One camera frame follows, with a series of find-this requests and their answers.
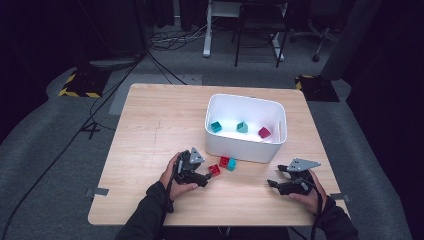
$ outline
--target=toy block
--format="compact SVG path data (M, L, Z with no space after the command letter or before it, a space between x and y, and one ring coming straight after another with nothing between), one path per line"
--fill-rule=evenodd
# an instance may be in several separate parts
M222 130L222 126L221 126L221 124L219 124L219 122L218 122L218 121L216 121L216 122L212 123L212 124L211 124L211 127L212 127L212 131L213 131L214 133L219 132L219 131L221 131L221 130Z
M228 162L227 170L234 171L234 168L236 168L236 160L234 158L230 158L230 161Z
M221 170L219 170L219 167L217 164L210 166L208 169L209 169L209 172L212 173L212 177L216 177L219 174L221 174Z
M261 138L267 138L269 135L271 135L271 133L265 127L261 128L261 130L259 130L258 134L259 134L259 136L261 136Z
M230 161L230 158L221 157L221 160L219 160L219 166L223 168L227 168L229 161Z
M237 124L237 132L247 133L247 124L245 122L241 122Z

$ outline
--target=black sleeve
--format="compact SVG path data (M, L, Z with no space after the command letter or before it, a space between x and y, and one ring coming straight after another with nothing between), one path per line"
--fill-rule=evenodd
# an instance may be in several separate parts
M133 215L118 232L115 239L155 239L161 227L165 187L156 182L146 191L146 197L140 201Z
M358 230L353 226L349 216L328 196L322 215L317 220L317 227L322 229L327 240L359 239Z

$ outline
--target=hand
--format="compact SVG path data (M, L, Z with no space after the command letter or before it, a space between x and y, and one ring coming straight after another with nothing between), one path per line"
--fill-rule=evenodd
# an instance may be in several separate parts
M165 172L162 173L160 176L159 181L163 184L163 186L168 186L169 179L171 178L172 171L174 169L174 165L177 162L178 155L180 153L175 154L175 156L169 161L168 166L166 167ZM199 186L196 183L190 183L190 184L182 184L179 185L174 179L172 179L172 187L171 187L171 193L169 194L169 198L174 201L179 195L190 192Z
M327 202L327 194L325 193L324 188L321 186L321 184L318 181L317 176L312 170L309 170L309 172L312 175L312 178L314 179L315 186L317 187L318 191L321 193L322 196L322 210L324 210L325 203ZM308 195L302 195L297 193L290 193L289 198L294 199L297 202L302 203L305 205L306 209L308 209L311 213L316 214L318 209L318 196L315 191L315 189L312 189Z

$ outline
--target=teal cube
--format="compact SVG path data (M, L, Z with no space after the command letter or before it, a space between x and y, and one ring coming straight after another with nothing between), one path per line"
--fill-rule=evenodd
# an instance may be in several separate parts
M248 127L245 122L237 124L237 132L247 133Z
M236 168L236 160L234 158L230 158L230 161L228 161L227 170L234 171Z
M212 128L212 131L213 131L214 133L217 133L217 132L219 132L219 131L221 131L221 130L222 130L222 126L221 126L221 124L219 124L219 122L218 122L218 121L216 121L216 122L212 123L212 124L211 124L211 128Z

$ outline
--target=red block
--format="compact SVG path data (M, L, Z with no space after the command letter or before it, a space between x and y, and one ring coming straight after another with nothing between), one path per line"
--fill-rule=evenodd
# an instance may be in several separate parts
M258 134L261 136L261 138L267 138L269 135L271 135L271 133L265 127L261 128Z
M219 161L219 166L223 168L227 168L229 161L230 161L230 158L221 157L221 160Z
M219 170L219 167L217 164L210 166L208 169L209 169L209 172L212 173L212 177L216 177L219 174L221 174L221 170Z

